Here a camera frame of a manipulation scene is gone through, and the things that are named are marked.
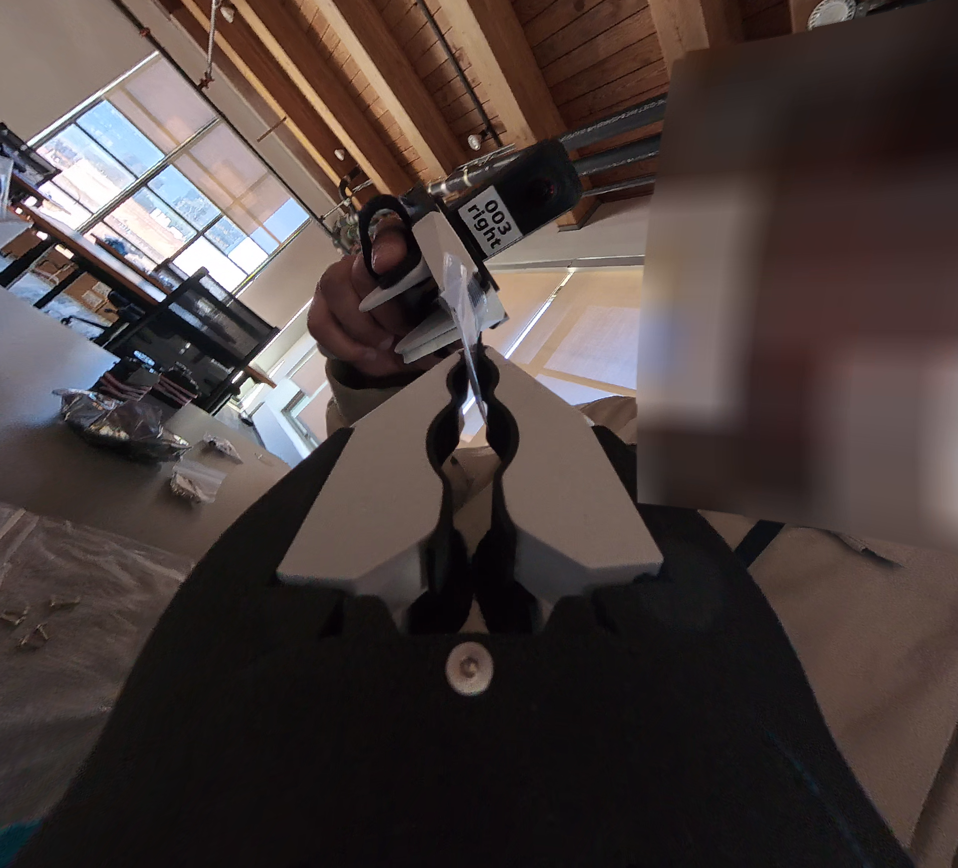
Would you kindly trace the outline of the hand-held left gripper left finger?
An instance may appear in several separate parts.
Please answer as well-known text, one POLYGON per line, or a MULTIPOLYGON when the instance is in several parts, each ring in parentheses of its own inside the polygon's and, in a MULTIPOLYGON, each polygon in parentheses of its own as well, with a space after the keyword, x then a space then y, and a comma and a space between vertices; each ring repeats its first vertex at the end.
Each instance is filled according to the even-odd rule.
POLYGON ((457 632, 473 604, 446 464, 469 370, 457 352, 317 451, 342 443, 277 576, 379 598, 411 632, 457 632))

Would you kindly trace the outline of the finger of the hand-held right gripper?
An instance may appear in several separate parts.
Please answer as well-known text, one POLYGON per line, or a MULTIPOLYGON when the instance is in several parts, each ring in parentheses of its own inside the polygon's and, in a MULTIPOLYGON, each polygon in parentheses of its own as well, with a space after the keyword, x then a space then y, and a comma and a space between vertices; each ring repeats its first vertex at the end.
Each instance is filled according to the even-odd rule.
POLYGON ((425 304, 425 317, 408 334, 408 352, 421 347, 434 352, 441 335, 450 334, 469 352, 477 350, 483 313, 483 284, 473 258, 448 220, 438 213, 425 215, 413 234, 436 292, 425 304))
POLYGON ((481 334, 508 320, 497 288, 493 283, 466 268, 466 348, 474 353, 481 334))

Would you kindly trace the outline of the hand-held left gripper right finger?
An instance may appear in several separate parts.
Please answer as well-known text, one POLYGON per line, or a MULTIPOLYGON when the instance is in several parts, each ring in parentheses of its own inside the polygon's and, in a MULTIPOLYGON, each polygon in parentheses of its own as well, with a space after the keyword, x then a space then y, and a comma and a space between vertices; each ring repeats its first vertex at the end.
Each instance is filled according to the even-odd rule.
POLYGON ((536 632, 564 598, 657 577, 662 552, 614 460, 629 455, 621 440, 494 349, 477 349, 475 371, 499 460, 472 561, 486 629, 536 632))

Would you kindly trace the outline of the small clear zip bag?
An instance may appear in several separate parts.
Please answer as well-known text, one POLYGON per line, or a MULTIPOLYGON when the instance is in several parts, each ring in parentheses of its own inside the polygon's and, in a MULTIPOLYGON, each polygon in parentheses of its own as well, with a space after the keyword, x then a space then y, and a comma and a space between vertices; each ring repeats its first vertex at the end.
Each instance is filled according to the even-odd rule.
POLYGON ((475 271, 468 257, 460 257, 453 251, 443 251, 439 279, 439 300, 452 324, 454 341, 463 351, 474 405, 484 422, 487 422, 487 406, 478 373, 478 347, 474 353, 466 348, 466 268, 475 271))

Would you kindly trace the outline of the silver foil bag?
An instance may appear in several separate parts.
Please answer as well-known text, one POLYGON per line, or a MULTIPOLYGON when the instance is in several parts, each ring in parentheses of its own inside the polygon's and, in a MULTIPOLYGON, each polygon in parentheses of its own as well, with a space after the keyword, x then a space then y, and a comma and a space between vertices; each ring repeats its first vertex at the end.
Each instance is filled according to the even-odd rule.
POLYGON ((60 388, 60 420, 93 447, 147 465, 174 462, 193 445, 169 430, 163 413, 143 401, 121 401, 90 390, 60 388))

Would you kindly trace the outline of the person's right hand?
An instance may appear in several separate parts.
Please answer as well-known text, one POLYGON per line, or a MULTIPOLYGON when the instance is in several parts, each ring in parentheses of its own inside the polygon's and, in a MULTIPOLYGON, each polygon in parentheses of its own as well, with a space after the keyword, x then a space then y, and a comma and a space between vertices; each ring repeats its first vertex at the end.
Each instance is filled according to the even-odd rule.
POLYGON ((324 271, 307 314, 308 331, 328 359, 329 373, 348 387, 405 385, 443 359, 432 354, 403 361, 394 348, 425 312, 405 296, 362 310, 377 285, 362 255, 345 256, 324 271))

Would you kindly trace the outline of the large clear plastic bag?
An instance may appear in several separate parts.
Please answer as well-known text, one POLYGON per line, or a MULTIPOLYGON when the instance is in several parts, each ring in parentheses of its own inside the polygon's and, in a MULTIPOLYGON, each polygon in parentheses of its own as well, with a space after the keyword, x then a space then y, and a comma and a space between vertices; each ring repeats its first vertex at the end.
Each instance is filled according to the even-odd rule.
POLYGON ((134 540, 3 504, 1 610, 30 605, 30 614, 13 629, 1 624, 2 739, 46 738, 63 722, 102 718, 191 568, 134 540), (81 602, 49 612, 51 596, 81 602), (42 622, 49 643, 15 650, 42 622))

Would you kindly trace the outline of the large grid window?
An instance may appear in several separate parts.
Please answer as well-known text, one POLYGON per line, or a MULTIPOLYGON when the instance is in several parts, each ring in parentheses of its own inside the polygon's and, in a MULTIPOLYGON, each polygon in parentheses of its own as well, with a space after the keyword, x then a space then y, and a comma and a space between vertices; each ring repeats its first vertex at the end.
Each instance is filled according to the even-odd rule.
POLYGON ((31 142, 55 213, 159 277, 203 268, 238 293, 309 222, 271 168, 161 56, 31 142))

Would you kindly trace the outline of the person's beige jacket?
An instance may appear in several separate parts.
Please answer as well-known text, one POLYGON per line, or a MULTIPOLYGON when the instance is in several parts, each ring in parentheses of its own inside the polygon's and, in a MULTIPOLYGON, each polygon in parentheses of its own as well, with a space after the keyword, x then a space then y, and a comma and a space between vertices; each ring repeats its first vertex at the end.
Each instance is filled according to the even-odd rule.
POLYGON ((662 556, 551 604, 519 573, 507 469, 519 412, 493 399, 492 447, 451 456, 453 540, 475 548, 464 644, 493 663, 490 725, 464 796, 504 866, 956 866, 956 555, 734 512, 637 503, 636 404, 560 404, 600 494, 662 556))

